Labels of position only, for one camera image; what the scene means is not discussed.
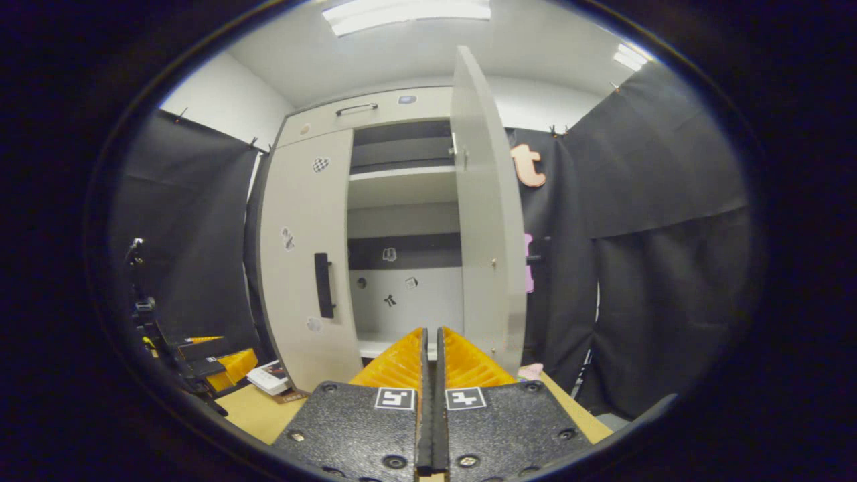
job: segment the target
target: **white wall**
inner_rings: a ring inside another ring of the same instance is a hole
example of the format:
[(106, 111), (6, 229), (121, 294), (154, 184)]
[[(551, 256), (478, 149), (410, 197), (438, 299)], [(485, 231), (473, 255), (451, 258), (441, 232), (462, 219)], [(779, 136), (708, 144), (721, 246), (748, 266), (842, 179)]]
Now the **white wall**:
[[(506, 127), (550, 131), (550, 125), (562, 131), (571, 127), (604, 98), (577, 89), (540, 81), (487, 76), (491, 93)], [(313, 104), (365, 93), (408, 87), (452, 85), (451, 76), (419, 77), (404, 81), (384, 82), (359, 87), (334, 96), (318, 99)]]
[(256, 146), (273, 144), (289, 102), (232, 55), (223, 52), (188, 77), (161, 104), (180, 115)]

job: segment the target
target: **pink cloth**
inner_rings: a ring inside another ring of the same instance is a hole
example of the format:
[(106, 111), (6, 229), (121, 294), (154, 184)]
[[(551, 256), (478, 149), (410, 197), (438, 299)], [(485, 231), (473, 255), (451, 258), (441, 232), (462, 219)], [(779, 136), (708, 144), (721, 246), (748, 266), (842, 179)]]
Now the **pink cloth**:
[(518, 381), (541, 380), (542, 369), (544, 369), (544, 365), (540, 363), (522, 366), (518, 368)]

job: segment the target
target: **black fabric backdrop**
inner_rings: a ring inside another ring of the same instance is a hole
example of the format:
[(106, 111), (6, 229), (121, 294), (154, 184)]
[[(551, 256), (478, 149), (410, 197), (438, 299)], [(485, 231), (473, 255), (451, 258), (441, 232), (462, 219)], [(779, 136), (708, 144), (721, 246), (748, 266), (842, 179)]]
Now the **black fabric backdrop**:
[(657, 63), (561, 143), (577, 168), (601, 290), (578, 401), (633, 418), (687, 389), (752, 308), (758, 260), (740, 153)]
[(506, 134), (510, 148), (527, 144), (541, 157), (536, 170), (546, 176), (545, 184), (518, 186), (524, 231), (534, 240), (551, 237), (545, 262), (532, 265), (535, 290), (527, 294), (522, 363), (544, 363), (544, 370), (571, 390), (589, 348), (596, 306), (595, 258), (578, 176), (568, 151), (551, 134), (527, 129)]
[(223, 335), (232, 351), (260, 342), (243, 273), (244, 215), (256, 149), (163, 111), (127, 155), (111, 216), (118, 282), (132, 238), (144, 238), (142, 287), (168, 341)]

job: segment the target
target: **shelf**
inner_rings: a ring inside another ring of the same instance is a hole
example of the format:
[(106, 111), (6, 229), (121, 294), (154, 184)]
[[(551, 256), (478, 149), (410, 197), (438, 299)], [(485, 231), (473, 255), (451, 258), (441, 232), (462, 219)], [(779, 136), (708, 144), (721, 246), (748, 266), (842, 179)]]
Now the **shelf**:
[(455, 166), (391, 169), (349, 177), (348, 209), (457, 200)]
[[(405, 334), (386, 334), (386, 333), (370, 333), (357, 332), (357, 349), (360, 351), (362, 358), (378, 358), (384, 351), (407, 335)], [(428, 344), (428, 359), (434, 361), (437, 359), (437, 343)]]

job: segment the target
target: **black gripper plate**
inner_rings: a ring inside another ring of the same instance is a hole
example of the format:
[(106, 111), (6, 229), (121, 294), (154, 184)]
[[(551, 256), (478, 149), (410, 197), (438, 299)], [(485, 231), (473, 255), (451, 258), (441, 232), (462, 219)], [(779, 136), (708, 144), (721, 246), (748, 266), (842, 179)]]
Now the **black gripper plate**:
[[(337, 388), (327, 391), (328, 385)], [(371, 387), (323, 382), (273, 446), (347, 479), (413, 482), (417, 412), (375, 408), (377, 395)], [(386, 466), (389, 455), (403, 457), (405, 466)]]
[[(592, 445), (541, 382), (485, 388), (482, 395), (485, 408), (446, 411), (450, 482), (516, 479)], [(478, 462), (462, 467), (464, 456)]]

